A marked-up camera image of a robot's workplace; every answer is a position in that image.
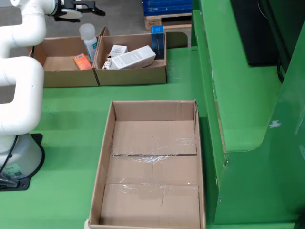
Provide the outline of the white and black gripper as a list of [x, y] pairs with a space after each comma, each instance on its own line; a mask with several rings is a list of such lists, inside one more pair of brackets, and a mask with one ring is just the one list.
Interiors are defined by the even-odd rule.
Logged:
[[105, 12], [96, 7], [95, 1], [88, 0], [58, 0], [55, 11], [55, 21], [79, 23], [82, 13], [93, 13], [105, 16]]

